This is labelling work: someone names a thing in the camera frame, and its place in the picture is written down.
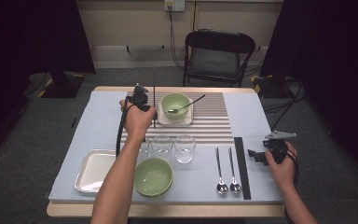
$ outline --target gray carpet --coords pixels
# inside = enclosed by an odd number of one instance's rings
[[[38,86],[43,74],[30,77],[29,90]],[[37,98],[36,91],[16,124],[0,146],[0,223],[89,223],[85,218],[56,218],[46,214],[48,199],[76,126],[97,86],[181,86],[182,72],[176,67],[99,69],[88,75],[75,99]],[[226,84],[191,80],[190,86],[227,87]],[[243,87],[253,87],[249,78]],[[292,83],[293,91],[298,84]],[[265,108],[285,104],[287,99],[261,99]],[[283,109],[268,112],[273,125]],[[280,131],[297,133],[290,141],[299,152],[299,190],[321,223],[358,223],[358,164],[335,142],[323,117],[306,99],[295,103],[277,123]],[[132,219],[131,223],[286,223],[284,218],[233,219]]]

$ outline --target spoon handle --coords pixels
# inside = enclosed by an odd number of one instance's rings
[[[232,152],[231,152],[231,147],[228,148],[228,154],[229,154],[229,161],[231,163],[231,173],[232,173],[232,178],[235,178],[234,175],[234,165],[232,163]]]
[[[200,100],[200,99],[204,98],[204,96],[205,96],[205,94],[203,94],[203,95],[202,95],[199,99],[197,99],[197,100],[193,101],[193,102],[191,103],[191,105],[192,105],[192,104],[194,104],[194,103],[196,103],[198,100]]]
[[[219,169],[219,177],[220,177],[220,179],[222,179],[222,171],[220,170],[219,148],[216,147],[214,149],[214,151],[216,152],[217,168]]]
[[[196,103],[198,100],[204,98],[204,96],[205,96],[205,94],[201,95],[201,97],[200,97],[199,99],[197,99],[197,100],[191,102],[191,103],[188,104],[188,105],[183,106],[182,108],[178,109],[178,111],[181,110],[181,109],[183,109],[183,108],[186,108],[186,107],[188,107],[188,106],[190,106],[190,105],[192,105],[192,104],[194,104],[194,103]]]

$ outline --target striped placemat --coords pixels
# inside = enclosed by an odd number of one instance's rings
[[[153,92],[148,92],[149,104],[153,103]],[[158,109],[159,100],[167,92],[156,92],[156,109]],[[147,131],[146,137],[151,141],[155,136],[164,134],[172,139],[180,134],[189,134],[193,136],[198,146],[203,147],[221,147],[234,146],[234,138],[228,119],[226,104],[222,92],[186,92],[192,100],[196,100],[205,94],[205,97],[193,104],[193,121],[188,125],[161,125],[156,121],[156,128],[152,124]],[[127,132],[124,130],[121,143],[127,138]]]

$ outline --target chair backrest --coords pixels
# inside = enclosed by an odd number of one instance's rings
[[[250,36],[241,33],[200,29],[187,35],[186,49],[188,49],[188,46],[198,49],[252,54],[255,50],[255,41]]]

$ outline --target rectangular tray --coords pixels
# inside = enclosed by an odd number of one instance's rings
[[[115,150],[93,149],[85,156],[77,174],[75,188],[81,192],[96,193],[116,160]]]

